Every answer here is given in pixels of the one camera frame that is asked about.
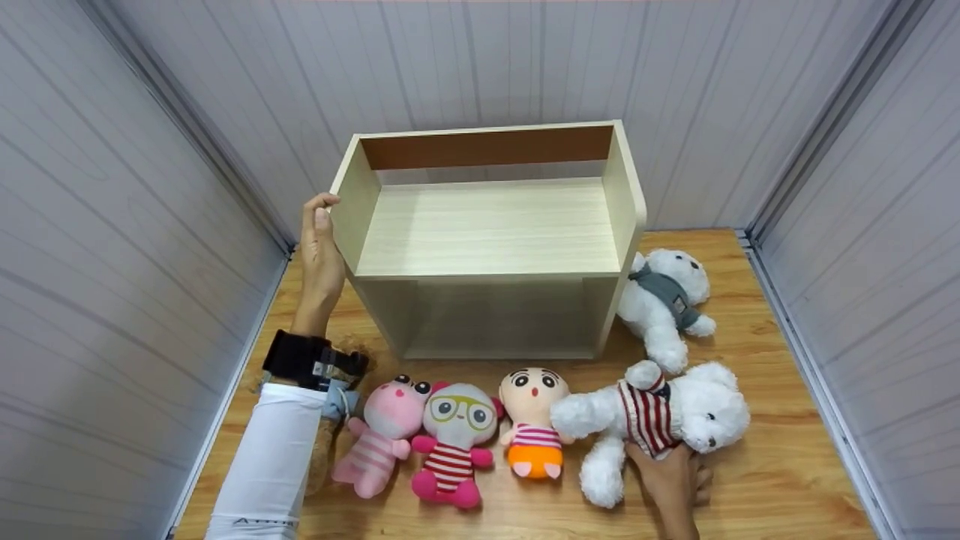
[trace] wooden tabletop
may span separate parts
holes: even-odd
[[[691,364],[719,359],[737,374],[753,422],[736,445],[710,454],[712,502],[696,521],[705,539],[876,538],[793,357],[732,231],[647,233],[641,251],[682,249],[699,259],[711,281],[711,299],[701,311],[717,321],[716,335],[688,340]],[[287,270],[213,449],[177,528],[179,540],[204,537],[220,485],[250,420],[259,366],[277,329],[288,329],[300,290],[297,258]],[[415,380],[464,381],[495,395],[504,375],[523,362],[411,361],[398,366],[367,312],[347,287],[330,322],[334,343],[363,342],[374,351],[376,369],[362,390],[407,373]],[[590,391],[622,377],[644,358],[642,344],[619,321],[606,352],[593,362],[557,360],[573,392]],[[341,432],[337,453],[353,439]],[[647,506],[632,465],[625,472],[625,502],[613,510],[583,499],[579,464],[588,441],[566,447],[564,474],[555,484],[514,478],[501,452],[491,471],[477,473],[484,498],[479,511],[421,503],[410,489],[420,469],[414,454],[398,467],[380,496],[364,501],[351,486],[328,483],[303,504],[300,538],[657,538],[659,525]]]

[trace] shelf side panel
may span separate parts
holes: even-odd
[[[381,188],[380,179],[367,162],[360,137],[354,135],[330,188],[330,193],[341,198],[340,204],[330,209],[333,237],[351,272],[356,272],[360,265]]]
[[[357,296],[384,341],[397,357],[410,346],[414,329],[417,282],[352,280]]]
[[[612,291],[609,291],[607,286],[603,286],[602,282],[598,282],[591,289],[595,295],[592,301],[601,306],[608,291],[610,294],[607,298],[607,313],[600,327],[600,339],[596,344],[598,355],[602,352],[607,335],[610,333],[620,295],[626,285],[627,274],[630,273],[630,265],[634,261],[634,254],[647,221],[646,201],[640,188],[639,177],[636,175],[634,158],[630,152],[623,123],[619,120],[614,121],[612,131],[610,155],[607,157],[607,164],[601,178],[613,230],[613,243],[621,266],[620,277]]]

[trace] hand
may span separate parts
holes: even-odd
[[[339,202],[340,197],[321,193],[303,205],[300,230],[303,277],[290,333],[323,337],[330,313],[344,290],[347,268],[333,241],[333,223],[326,210]]]
[[[635,443],[627,445],[627,455],[640,470],[643,487],[657,505],[669,538],[700,538],[693,522],[693,506],[709,502],[713,478],[713,472],[701,464],[700,455],[681,444],[664,459],[656,460]]]

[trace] corrugated wall panel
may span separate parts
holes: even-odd
[[[904,538],[960,537],[958,51],[936,2],[762,246]]]
[[[75,2],[0,4],[0,537],[161,537],[282,258]]]
[[[609,118],[651,228],[745,227],[886,5],[117,2],[291,236],[355,132]]]

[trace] pink striped shirt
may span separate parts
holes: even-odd
[[[517,424],[512,446],[545,446],[560,448],[560,435],[552,428]]]
[[[437,491],[453,493],[461,482],[473,478],[470,451],[437,442],[426,457],[423,468],[437,477]]]
[[[349,457],[362,469],[376,469],[384,475],[394,471],[396,458],[393,452],[394,441],[374,430],[366,430],[360,440],[350,449]]]
[[[652,456],[679,443],[670,433],[670,403],[655,393],[665,385],[663,375],[649,388],[634,388],[625,380],[617,384],[620,401],[627,413],[627,432]]]

